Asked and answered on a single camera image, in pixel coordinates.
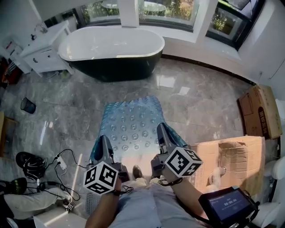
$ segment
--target window frame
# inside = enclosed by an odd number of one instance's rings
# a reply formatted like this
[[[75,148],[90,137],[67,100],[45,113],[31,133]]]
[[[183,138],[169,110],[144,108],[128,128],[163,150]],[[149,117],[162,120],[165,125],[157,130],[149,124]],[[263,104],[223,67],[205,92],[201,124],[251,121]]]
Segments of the window frame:
[[[262,8],[265,4],[266,0],[258,0],[258,2],[255,4],[255,6],[252,9],[252,18],[248,18],[247,16],[245,16],[244,14],[242,14],[241,12],[238,11],[238,9],[236,10],[234,7],[229,7],[221,2],[218,2],[217,4],[217,8],[220,8],[222,10],[227,11],[228,13],[240,18],[242,21],[244,21],[246,23],[243,31],[241,32],[240,36],[238,37],[238,39],[236,41],[232,41],[231,39],[228,39],[224,36],[221,36],[219,34],[216,34],[212,31],[207,31],[206,33],[206,37],[212,38],[214,40],[220,41],[224,44],[227,44],[233,48],[235,48],[237,51],[240,49],[240,47],[242,46],[243,42],[245,41],[245,39],[247,38],[247,36],[249,35],[250,31],[252,30],[256,20],[258,19]]]

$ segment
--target display screen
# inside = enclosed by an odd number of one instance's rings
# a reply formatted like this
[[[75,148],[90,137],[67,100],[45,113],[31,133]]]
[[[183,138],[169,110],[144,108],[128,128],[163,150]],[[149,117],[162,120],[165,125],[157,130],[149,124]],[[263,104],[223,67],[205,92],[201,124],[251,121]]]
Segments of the display screen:
[[[249,201],[239,191],[210,199],[210,204],[221,220],[224,220],[250,205]]]

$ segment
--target wrist strap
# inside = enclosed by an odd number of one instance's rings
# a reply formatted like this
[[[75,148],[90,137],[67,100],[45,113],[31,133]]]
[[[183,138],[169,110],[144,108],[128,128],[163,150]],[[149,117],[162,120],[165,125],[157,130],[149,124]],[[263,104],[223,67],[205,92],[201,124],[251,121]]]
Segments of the wrist strap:
[[[159,184],[161,184],[162,186],[173,186],[175,184],[178,184],[178,183],[181,183],[183,180],[182,177],[178,178],[177,180],[175,181],[172,181],[170,183],[163,183],[163,181],[166,181],[165,179],[162,179],[162,180],[159,180]]]
[[[114,189],[113,191],[110,191],[110,193],[113,193],[116,196],[120,196],[122,194],[129,193],[129,192],[133,191],[133,189],[134,189],[133,187],[129,187],[126,185],[123,185],[122,188],[123,188],[123,191],[118,191],[118,190]]]
[[[120,196],[121,195],[121,191],[118,191],[118,190],[113,190],[113,191],[111,191],[111,193],[113,193],[116,196]]]

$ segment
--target person's hand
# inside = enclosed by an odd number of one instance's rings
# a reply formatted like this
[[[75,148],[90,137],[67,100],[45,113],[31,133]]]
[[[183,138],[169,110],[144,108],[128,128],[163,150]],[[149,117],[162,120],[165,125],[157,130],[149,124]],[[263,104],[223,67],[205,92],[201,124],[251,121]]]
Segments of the person's hand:
[[[115,190],[120,191],[121,190],[121,185],[122,185],[122,182],[121,182],[121,180],[120,180],[120,178],[118,176],[117,180],[116,180]]]
[[[169,183],[179,178],[170,170],[170,168],[168,168],[167,165],[164,165],[164,169],[162,170],[162,175]]]

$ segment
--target black bag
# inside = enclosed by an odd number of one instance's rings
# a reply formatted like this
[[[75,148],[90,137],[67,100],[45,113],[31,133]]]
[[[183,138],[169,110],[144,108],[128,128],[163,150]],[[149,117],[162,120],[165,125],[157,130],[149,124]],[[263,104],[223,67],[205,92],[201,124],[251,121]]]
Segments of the black bag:
[[[26,177],[37,180],[45,174],[45,160],[28,152],[19,152],[16,155],[16,162],[23,169]]]

